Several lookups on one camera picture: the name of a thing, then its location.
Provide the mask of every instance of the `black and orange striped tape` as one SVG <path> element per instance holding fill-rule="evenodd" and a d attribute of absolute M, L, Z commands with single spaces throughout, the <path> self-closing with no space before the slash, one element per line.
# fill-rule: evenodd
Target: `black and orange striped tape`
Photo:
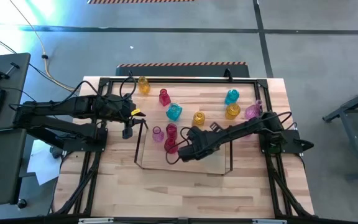
<path fill-rule="evenodd" d="M 195 0 L 88 0 L 88 4 L 192 2 L 192 1 L 195 1 Z"/>
<path fill-rule="evenodd" d="M 133 63 L 120 64 L 120 67 L 157 67 L 157 66 L 195 66 L 195 65 L 247 65 L 246 62 L 191 62 L 191 63 Z"/>

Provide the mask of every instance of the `blue glass bottle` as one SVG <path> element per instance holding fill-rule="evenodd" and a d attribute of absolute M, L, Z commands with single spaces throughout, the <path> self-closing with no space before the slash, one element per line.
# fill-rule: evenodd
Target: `blue glass bottle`
<path fill-rule="evenodd" d="M 237 90 L 229 90 L 226 99 L 224 100 L 224 104 L 229 105 L 235 103 L 237 102 L 239 97 L 240 97 L 240 93 Z"/>
<path fill-rule="evenodd" d="M 181 111 L 182 111 L 182 107 L 180 107 L 176 103 L 171 103 L 171 105 L 167 110 L 167 117 L 172 121 L 177 121 L 179 119 Z"/>

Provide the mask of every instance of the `red glass bottle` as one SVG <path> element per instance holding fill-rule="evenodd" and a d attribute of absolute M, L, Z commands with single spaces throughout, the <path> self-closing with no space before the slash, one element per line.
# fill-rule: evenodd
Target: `red glass bottle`
<path fill-rule="evenodd" d="M 169 154 L 174 154 L 178 151 L 178 146 L 176 146 L 177 142 L 173 139 L 173 138 L 168 138 L 165 141 L 165 145 L 164 145 L 164 149 L 169 153 Z"/>
<path fill-rule="evenodd" d="M 176 140 L 178 138 L 178 128 L 174 124 L 168 124 L 167 126 L 167 138 L 173 138 Z"/>
<path fill-rule="evenodd" d="M 171 103 L 171 98 L 169 97 L 166 89 L 160 90 L 160 103 L 162 104 L 162 106 L 167 106 Z"/>

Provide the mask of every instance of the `small glass jar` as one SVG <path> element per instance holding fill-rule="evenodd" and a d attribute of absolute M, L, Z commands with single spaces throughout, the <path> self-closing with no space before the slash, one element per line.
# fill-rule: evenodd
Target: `small glass jar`
<path fill-rule="evenodd" d="M 259 116 L 262 108 L 262 100 L 257 100 L 254 105 L 247 107 L 244 117 L 246 119 L 256 118 Z"/>
<path fill-rule="evenodd" d="M 226 118 L 234 119 L 240 113 L 241 109 L 237 103 L 232 103 L 226 108 Z"/>
<path fill-rule="evenodd" d="M 204 125 L 205 114 L 197 111 L 193 116 L 193 125 Z"/>
<path fill-rule="evenodd" d="M 173 138 L 176 140 L 178 138 L 178 128 L 174 124 L 168 124 L 167 126 L 167 138 Z"/>
<path fill-rule="evenodd" d="M 229 105 L 237 102 L 240 97 L 240 93 L 237 90 L 229 90 L 226 95 L 226 99 L 224 99 L 224 104 Z"/>
<path fill-rule="evenodd" d="M 176 153 L 178 151 L 178 146 L 176 146 L 176 144 L 177 142 L 173 138 L 168 138 L 164 144 L 165 151 L 167 151 L 169 154 Z"/>
<path fill-rule="evenodd" d="M 150 92 L 150 84 L 146 77 L 139 77 L 137 83 L 141 93 L 148 94 Z"/>
<path fill-rule="evenodd" d="M 162 142 L 164 140 L 164 132 L 161 131 L 161 128 L 156 126 L 153 128 L 153 140 L 156 142 Z"/>
<path fill-rule="evenodd" d="M 171 98 L 169 97 L 166 89 L 160 90 L 159 98 L 160 98 L 160 103 L 162 104 L 162 106 L 167 106 L 168 104 L 171 103 Z"/>
<path fill-rule="evenodd" d="M 176 103 L 171 103 L 166 114 L 169 119 L 172 121 L 177 121 L 181 115 L 182 107 L 177 105 Z"/>

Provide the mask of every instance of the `yellow glass bottle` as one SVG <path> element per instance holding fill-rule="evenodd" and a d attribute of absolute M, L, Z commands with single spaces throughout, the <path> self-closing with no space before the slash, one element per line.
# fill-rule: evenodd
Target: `yellow glass bottle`
<path fill-rule="evenodd" d="M 150 92 L 150 84 L 146 77 L 139 77 L 137 83 L 141 93 L 148 94 Z"/>
<path fill-rule="evenodd" d="M 226 108 L 226 118 L 234 119 L 240 113 L 241 109 L 237 103 L 232 103 Z"/>
<path fill-rule="evenodd" d="M 197 111 L 193 117 L 193 125 L 203 125 L 205 121 L 205 114 Z"/>

